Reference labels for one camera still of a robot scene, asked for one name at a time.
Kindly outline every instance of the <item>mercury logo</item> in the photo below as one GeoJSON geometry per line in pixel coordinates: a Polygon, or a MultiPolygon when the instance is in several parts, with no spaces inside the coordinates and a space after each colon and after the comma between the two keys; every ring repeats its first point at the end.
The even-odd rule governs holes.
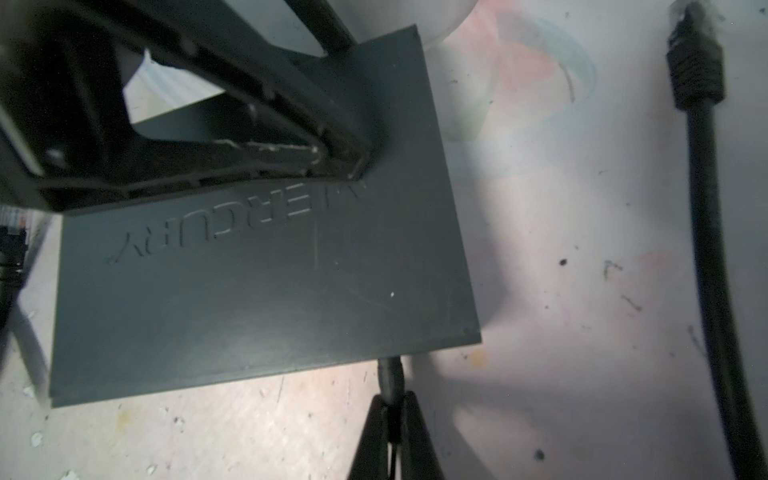
{"type": "Polygon", "coordinates": [[[277,223],[303,221],[317,212],[357,204],[366,191],[362,180],[354,184],[257,187],[254,194],[243,201],[193,210],[124,232],[120,246],[115,249],[115,255],[107,258],[107,263],[150,257],[277,223]]]}

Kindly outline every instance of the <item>debris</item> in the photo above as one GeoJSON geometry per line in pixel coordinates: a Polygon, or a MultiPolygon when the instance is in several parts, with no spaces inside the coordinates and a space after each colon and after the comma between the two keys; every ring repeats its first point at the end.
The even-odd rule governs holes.
{"type": "Polygon", "coordinates": [[[179,429],[179,432],[184,433],[184,425],[186,422],[181,417],[174,417],[174,425],[179,429]]]}
{"type": "Polygon", "coordinates": [[[32,434],[32,437],[29,439],[29,445],[32,445],[33,447],[39,447],[43,444],[43,432],[35,432],[32,434]]]}
{"type": "Polygon", "coordinates": [[[627,303],[629,303],[630,306],[635,309],[635,311],[637,311],[637,312],[642,312],[643,311],[643,307],[640,306],[640,305],[637,305],[635,302],[633,302],[630,297],[628,297],[626,295],[622,295],[621,299],[625,300],[627,303]]]}

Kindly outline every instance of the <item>black cable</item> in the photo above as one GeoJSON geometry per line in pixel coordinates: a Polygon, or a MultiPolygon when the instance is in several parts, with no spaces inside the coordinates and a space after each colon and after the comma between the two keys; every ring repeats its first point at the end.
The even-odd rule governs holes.
{"type": "Polygon", "coordinates": [[[712,105],[703,99],[688,110],[690,214],[699,306],[733,472],[736,478],[768,478],[728,293],[712,105]]]}
{"type": "Polygon", "coordinates": [[[707,13],[689,2],[670,37],[675,105],[687,112],[690,212],[699,307],[710,374],[736,478],[768,478],[760,433],[746,390],[730,294],[717,187],[712,107],[725,95],[723,52],[707,13]]]}

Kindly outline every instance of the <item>paint stain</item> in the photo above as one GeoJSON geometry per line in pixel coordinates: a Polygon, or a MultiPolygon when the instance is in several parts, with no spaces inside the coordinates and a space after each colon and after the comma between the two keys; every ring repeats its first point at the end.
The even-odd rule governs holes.
{"type": "Polygon", "coordinates": [[[467,355],[467,361],[474,368],[481,369],[488,365],[488,354],[485,349],[473,350],[467,355]]]}
{"type": "Polygon", "coordinates": [[[430,76],[445,79],[433,83],[432,94],[442,133],[450,140],[506,137],[564,111],[594,89],[597,70],[586,51],[564,30],[522,13],[516,3],[480,0],[450,36],[428,51],[430,76]],[[448,76],[445,59],[461,74],[448,76]],[[466,80],[454,84],[459,75],[466,80]],[[545,98],[546,107],[531,115],[527,99],[553,82],[567,87],[565,101],[545,98]]]}
{"type": "Polygon", "coordinates": [[[120,413],[118,413],[117,420],[118,433],[125,433],[125,430],[128,428],[132,421],[133,419],[131,418],[131,411],[129,409],[121,410],[120,413]]]}
{"type": "Polygon", "coordinates": [[[608,273],[611,271],[611,269],[618,270],[620,272],[624,270],[621,265],[615,263],[613,260],[605,260],[603,262],[603,280],[606,282],[608,281],[608,273]]]}

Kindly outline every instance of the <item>scratch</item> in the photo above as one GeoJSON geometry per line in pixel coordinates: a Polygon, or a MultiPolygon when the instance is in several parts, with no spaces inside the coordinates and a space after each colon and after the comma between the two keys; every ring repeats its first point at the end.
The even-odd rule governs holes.
{"type": "Polygon", "coordinates": [[[622,300],[626,300],[626,301],[627,301],[627,303],[629,303],[629,304],[630,304],[630,306],[631,306],[632,308],[634,308],[636,311],[638,311],[638,312],[642,312],[642,311],[643,311],[643,307],[642,307],[642,306],[640,306],[640,305],[637,305],[635,302],[633,302],[633,301],[632,301],[632,299],[631,299],[630,297],[628,297],[628,296],[626,296],[626,295],[622,295],[622,296],[621,296],[621,299],[622,299],[622,300]]]}
{"type": "Polygon", "coordinates": [[[280,396],[283,394],[283,384],[286,381],[286,376],[283,375],[280,377],[280,390],[277,391],[277,402],[280,403],[280,396]]]}
{"type": "Polygon", "coordinates": [[[621,265],[618,263],[614,263],[613,260],[605,260],[603,262],[603,279],[607,282],[608,281],[608,271],[611,268],[615,268],[616,270],[619,270],[620,272],[624,269],[621,265]]]}
{"type": "Polygon", "coordinates": [[[347,289],[346,289],[346,290],[347,290],[348,292],[350,292],[352,295],[354,295],[354,296],[356,296],[357,298],[361,299],[363,302],[366,302],[366,303],[370,303],[371,305],[377,306],[377,307],[379,307],[379,308],[383,308],[384,310],[389,310],[389,308],[387,308],[387,307],[386,307],[385,305],[383,305],[382,303],[378,303],[378,302],[375,302],[375,301],[371,300],[370,298],[367,298],[367,297],[365,297],[365,296],[363,296],[363,295],[360,295],[360,294],[359,294],[359,293],[357,293],[355,290],[352,290],[352,289],[351,289],[351,288],[349,288],[349,287],[347,287],[347,289]]]}
{"type": "Polygon", "coordinates": [[[701,343],[699,343],[699,339],[696,338],[696,333],[694,332],[693,325],[688,326],[688,336],[690,337],[690,341],[694,343],[694,347],[696,347],[696,350],[698,350],[701,356],[706,359],[707,351],[704,349],[701,343]]]}
{"type": "Polygon", "coordinates": [[[576,95],[574,94],[574,82],[571,80],[571,74],[568,73],[568,69],[563,65],[562,63],[558,63],[560,65],[560,69],[563,71],[563,75],[565,75],[565,80],[568,82],[568,93],[571,96],[571,103],[574,103],[576,101],[576,95]]]}
{"type": "Polygon", "coordinates": [[[317,220],[315,220],[315,270],[317,270],[317,220]]]}

